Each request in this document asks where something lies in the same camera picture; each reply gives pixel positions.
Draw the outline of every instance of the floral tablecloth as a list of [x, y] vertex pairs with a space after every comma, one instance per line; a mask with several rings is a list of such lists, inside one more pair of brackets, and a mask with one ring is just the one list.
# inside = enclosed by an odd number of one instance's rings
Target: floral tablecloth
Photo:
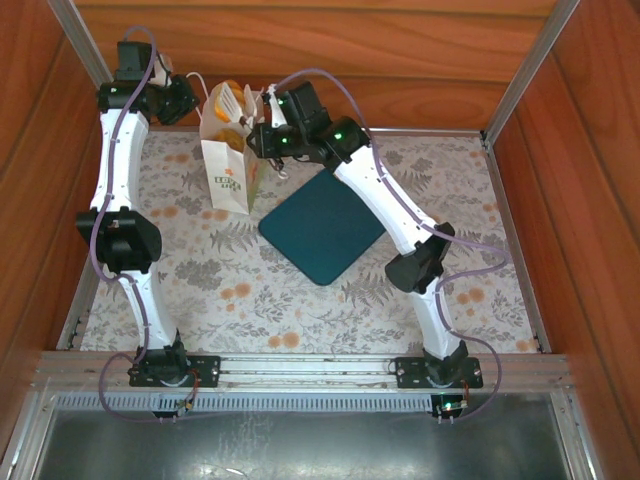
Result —
[[[505, 232], [476, 138], [379, 137], [392, 174], [436, 221], [457, 235], [506, 247]], [[332, 285], [309, 281], [258, 233], [258, 222], [313, 177], [289, 162], [269, 169], [250, 216], [211, 207], [196, 133], [152, 132], [143, 150], [141, 212], [162, 232], [160, 281], [186, 347], [205, 352], [418, 353], [422, 334], [411, 302], [384, 275], [397, 252], [384, 234]], [[492, 264], [484, 252], [452, 246], [446, 273]], [[447, 285], [455, 327], [501, 353], [535, 344], [513, 266]], [[124, 292], [100, 284], [83, 350], [132, 350], [138, 335]], [[471, 351], [482, 348], [469, 345]]]

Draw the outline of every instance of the paper bag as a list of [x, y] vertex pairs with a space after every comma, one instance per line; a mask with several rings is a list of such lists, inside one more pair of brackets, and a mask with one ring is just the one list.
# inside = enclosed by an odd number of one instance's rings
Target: paper bag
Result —
[[[214, 101], [219, 89], [220, 86], [217, 86], [211, 95], [207, 96], [200, 118], [200, 142], [211, 191], [211, 203], [213, 208], [248, 215], [268, 163], [256, 157], [247, 147], [246, 141], [243, 142], [244, 148], [240, 152], [224, 141], [213, 140], [222, 129], [231, 129], [243, 139], [249, 133], [239, 123], [225, 123], [216, 116]], [[257, 113], [254, 121], [264, 121], [260, 92], [252, 92], [252, 95], [254, 99], [257, 97], [259, 100], [256, 102]], [[245, 102], [250, 104], [249, 99], [245, 98]], [[245, 112], [245, 116], [248, 117], [251, 113], [253, 112]]]

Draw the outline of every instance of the wooden enclosure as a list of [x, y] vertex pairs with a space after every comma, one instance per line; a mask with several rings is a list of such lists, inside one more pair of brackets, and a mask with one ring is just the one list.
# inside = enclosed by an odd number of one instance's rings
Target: wooden enclosure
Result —
[[[227, 78], [261, 87], [320, 67], [372, 126], [474, 130], [487, 127], [554, 3], [76, 1], [111, 70], [116, 42], [144, 24], [177, 72], [199, 71], [210, 87]], [[94, 85], [44, 1], [5, 0], [0, 35], [4, 450], [86, 258], [74, 216], [95, 188], [101, 135]], [[315, 85], [332, 115], [350, 113], [331, 84]], [[569, 355], [603, 469], [637, 478], [637, 0], [582, 0], [494, 149], [553, 352]]]

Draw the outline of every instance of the wooden panel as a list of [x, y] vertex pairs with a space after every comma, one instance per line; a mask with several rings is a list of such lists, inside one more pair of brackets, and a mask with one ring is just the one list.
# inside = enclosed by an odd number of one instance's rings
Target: wooden panel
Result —
[[0, 181], [0, 352], [30, 298], [97, 118], [95, 90], [65, 41], [15, 158]]
[[[78, 6], [172, 6], [176, 0], [76, 0]], [[412, 10], [454, 13], [548, 16], [552, 0], [182, 0], [180, 5], [201, 7], [293, 7], [363, 10]]]
[[[207, 77], [209, 90], [227, 78]], [[257, 90], [282, 79], [247, 75], [235, 75], [233, 78]], [[204, 101], [200, 83], [193, 77], [191, 80], [194, 91]], [[353, 77], [341, 80], [354, 94], [367, 123], [373, 127], [429, 125], [433, 128], [480, 130], [488, 123], [506, 89], [499, 84], [442, 80]], [[342, 92], [331, 81], [314, 77], [313, 84], [332, 117], [354, 115]], [[181, 125], [198, 124], [195, 113], [181, 122]]]
[[626, 0], [582, 2], [554, 52], [640, 241], [640, 16]]
[[284, 75], [315, 66], [337, 75], [501, 83], [511, 80], [544, 22], [269, 8], [107, 7], [81, 12], [111, 68], [116, 66], [116, 42], [128, 26], [143, 24], [183, 72]]
[[[63, 213], [56, 222], [50, 222], [57, 226], [56, 231], [42, 259], [42, 270], [35, 281], [29, 304], [21, 315], [19, 327], [0, 368], [0, 396], [3, 399], [3, 418], [7, 420], [0, 423], [0, 452], [13, 429], [13, 422], [8, 420], [15, 419], [20, 411], [42, 350], [47, 347], [50, 337], [57, 339], [60, 335], [87, 255], [86, 244], [75, 229], [75, 214], [87, 208], [98, 179], [101, 131], [97, 116], [93, 123], [91, 140], [81, 155], [83, 161], [77, 175], [74, 175], [74, 182], [71, 188], [61, 191], [65, 200]], [[91, 123], [83, 130], [86, 132], [89, 128]], [[86, 139], [87, 134], [84, 133], [83, 142]]]
[[567, 265], [565, 246], [561, 245], [550, 217], [549, 211], [555, 205], [548, 205], [543, 194], [515, 115], [505, 125], [495, 152], [552, 349], [568, 355], [589, 429], [609, 474], [607, 478], [635, 478], [640, 460], [625, 426], [626, 409], [616, 407], [619, 399], [601, 362], [599, 347]]
[[0, 178], [39, 97], [62, 30], [46, 2], [3, 1], [0, 15]]

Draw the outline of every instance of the teal mouse pad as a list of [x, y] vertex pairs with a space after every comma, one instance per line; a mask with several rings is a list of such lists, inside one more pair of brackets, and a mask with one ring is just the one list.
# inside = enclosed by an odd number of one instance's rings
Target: teal mouse pad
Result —
[[329, 285], [384, 232], [362, 200], [323, 170], [258, 225], [262, 236], [317, 285]]

